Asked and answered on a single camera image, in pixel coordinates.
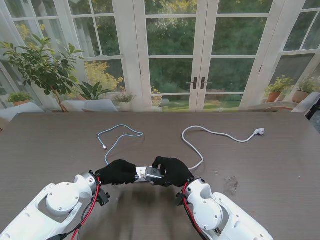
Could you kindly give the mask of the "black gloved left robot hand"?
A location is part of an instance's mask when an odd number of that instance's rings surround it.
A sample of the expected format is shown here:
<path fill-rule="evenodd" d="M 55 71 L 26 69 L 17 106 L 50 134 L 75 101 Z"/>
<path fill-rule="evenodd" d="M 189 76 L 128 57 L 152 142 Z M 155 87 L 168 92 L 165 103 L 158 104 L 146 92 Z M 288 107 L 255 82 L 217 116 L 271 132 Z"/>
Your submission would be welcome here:
<path fill-rule="evenodd" d="M 95 172 L 102 185 L 133 184 L 136 181 L 136 166 L 126 160 L 118 159 Z"/>

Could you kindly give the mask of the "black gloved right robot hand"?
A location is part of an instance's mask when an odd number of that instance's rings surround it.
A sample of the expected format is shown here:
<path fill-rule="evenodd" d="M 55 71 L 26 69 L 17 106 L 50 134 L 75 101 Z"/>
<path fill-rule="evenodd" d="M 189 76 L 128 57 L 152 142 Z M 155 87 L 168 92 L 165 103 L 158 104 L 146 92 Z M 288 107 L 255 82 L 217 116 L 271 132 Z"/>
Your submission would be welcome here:
<path fill-rule="evenodd" d="M 152 167 L 158 169 L 162 178 L 154 178 L 151 181 L 153 186 L 161 187 L 183 187 L 186 183 L 192 182 L 195 177 L 188 167 L 179 159 L 171 157 L 158 156 L 152 164 Z"/>

